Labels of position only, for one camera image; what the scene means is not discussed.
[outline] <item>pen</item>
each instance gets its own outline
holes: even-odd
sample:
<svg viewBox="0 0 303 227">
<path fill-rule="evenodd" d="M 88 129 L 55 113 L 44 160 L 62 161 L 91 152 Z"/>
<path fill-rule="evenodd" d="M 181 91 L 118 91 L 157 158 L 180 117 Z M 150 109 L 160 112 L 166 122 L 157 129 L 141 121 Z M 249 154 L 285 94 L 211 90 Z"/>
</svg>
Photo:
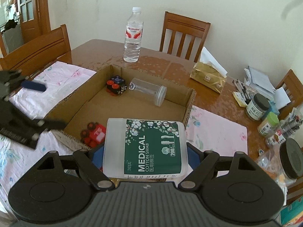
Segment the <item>pen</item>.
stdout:
<svg viewBox="0 0 303 227">
<path fill-rule="evenodd" d="M 240 89 L 240 93 L 242 93 L 244 95 L 245 99 L 247 100 L 247 97 L 246 97 L 246 95 L 243 92 L 243 88 L 242 88 L 242 85 L 240 84 L 239 79 L 237 79 L 236 84 L 240 87 L 239 88 Z"/>
<path fill-rule="evenodd" d="M 245 95 L 244 95 L 242 89 L 239 88 L 239 86 L 236 84 L 236 82 L 235 82 L 234 80 L 233 80 L 232 82 L 233 82 L 233 84 L 236 86 L 236 88 L 237 88 L 237 90 L 239 91 L 239 93 L 241 94 L 242 98 L 243 98 L 244 100 L 246 100 L 246 97 L 245 97 Z"/>
<path fill-rule="evenodd" d="M 242 84 L 242 87 L 243 87 L 243 92 L 244 92 L 244 94 L 247 96 L 248 100 L 250 100 L 250 97 L 249 97 L 249 95 L 248 95 L 248 93 L 247 93 L 247 90 L 246 90 L 245 85 Z"/>
</svg>

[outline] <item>table surface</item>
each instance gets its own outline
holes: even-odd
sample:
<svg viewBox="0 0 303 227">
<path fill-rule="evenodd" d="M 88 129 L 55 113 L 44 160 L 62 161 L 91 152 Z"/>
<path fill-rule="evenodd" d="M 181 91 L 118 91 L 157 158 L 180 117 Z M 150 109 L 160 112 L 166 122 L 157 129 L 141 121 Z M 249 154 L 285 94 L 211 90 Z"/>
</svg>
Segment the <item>table surface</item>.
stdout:
<svg viewBox="0 0 303 227">
<path fill-rule="evenodd" d="M 253 160 L 257 159 L 259 149 L 267 150 L 264 138 L 257 131 L 260 122 L 250 120 L 245 114 L 245 108 L 241 108 L 232 95 L 232 92 L 236 91 L 232 78 L 227 78 L 223 91 L 219 94 L 189 77 L 194 66 L 192 61 L 141 48 L 139 60 L 135 63 L 127 63 L 123 60 L 123 52 L 123 43 L 93 39 L 61 56 L 58 60 L 94 71 L 109 64 L 116 64 L 161 76 L 193 88 L 197 92 L 195 106 L 247 128 L 248 155 Z"/>
</svg>

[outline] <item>spice jar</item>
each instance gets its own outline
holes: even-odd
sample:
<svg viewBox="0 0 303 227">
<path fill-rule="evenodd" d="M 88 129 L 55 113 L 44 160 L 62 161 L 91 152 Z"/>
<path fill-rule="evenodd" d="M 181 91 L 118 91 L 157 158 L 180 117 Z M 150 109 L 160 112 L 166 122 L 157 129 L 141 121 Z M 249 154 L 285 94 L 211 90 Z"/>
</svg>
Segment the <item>spice jar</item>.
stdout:
<svg viewBox="0 0 303 227">
<path fill-rule="evenodd" d="M 269 109 L 269 101 L 261 94 L 254 95 L 246 107 L 246 114 L 251 120 L 260 120 L 263 114 Z"/>
<path fill-rule="evenodd" d="M 263 122 L 258 126 L 258 132 L 262 136 L 266 136 L 271 132 L 279 123 L 278 116 L 273 112 L 269 112 Z"/>
<path fill-rule="evenodd" d="M 266 136 L 266 139 L 265 139 L 266 146 L 268 148 L 271 148 L 274 145 L 279 145 L 279 144 L 284 143 L 286 141 L 286 139 L 288 137 L 292 136 L 299 128 L 300 127 L 297 126 L 292 129 L 289 129 L 285 132 L 283 132 L 283 130 L 281 128 L 278 128 L 273 135 L 268 134 Z"/>
</svg>

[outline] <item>water bottle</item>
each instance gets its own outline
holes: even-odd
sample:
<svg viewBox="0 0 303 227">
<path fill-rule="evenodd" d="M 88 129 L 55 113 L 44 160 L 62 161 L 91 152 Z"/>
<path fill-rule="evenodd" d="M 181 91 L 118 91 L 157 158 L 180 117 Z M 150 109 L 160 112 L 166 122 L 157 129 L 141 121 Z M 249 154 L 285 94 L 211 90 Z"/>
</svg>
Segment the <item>water bottle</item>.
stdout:
<svg viewBox="0 0 303 227">
<path fill-rule="evenodd" d="M 141 8 L 133 7 L 133 13 L 127 20 L 124 55 L 126 62 L 136 62 L 139 58 L 141 38 L 143 32 L 143 19 L 141 18 Z"/>
</svg>

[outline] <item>jar lid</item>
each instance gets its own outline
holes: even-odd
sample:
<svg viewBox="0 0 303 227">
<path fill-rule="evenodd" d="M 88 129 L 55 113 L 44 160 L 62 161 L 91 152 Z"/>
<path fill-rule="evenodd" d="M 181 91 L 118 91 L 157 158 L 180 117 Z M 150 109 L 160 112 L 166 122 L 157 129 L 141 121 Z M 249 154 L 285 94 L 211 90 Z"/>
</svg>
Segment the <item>jar lid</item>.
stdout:
<svg viewBox="0 0 303 227">
<path fill-rule="evenodd" d="M 269 101 L 266 99 L 266 97 L 259 93 L 255 94 L 254 101 L 262 110 L 266 111 L 270 107 Z"/>
<path fill-rule="evenodd" d="M 267 121 L 271 124 L 271 126 L 276 126 L 279 123 L 278 116 L 273 112 L 269 112 L 266 116 Z"/>
<path fill-rule="evenodd" d="M 280 159 L 289 178 L 297 179 L 303 175 L 303 153 L 299 144 L 288 138 L 280 147 Z"/>
<path fill-rule="evenodd" d="M 167 88 L 162 85 L 159 88 L 159 90 L 157 91 L 156 96 L 155 96 L 155 105 L 156 106 L 160 107 L 162 105 L 165 95 L 166 95 L 166 90 L 167 90 Z"/>
</svg>

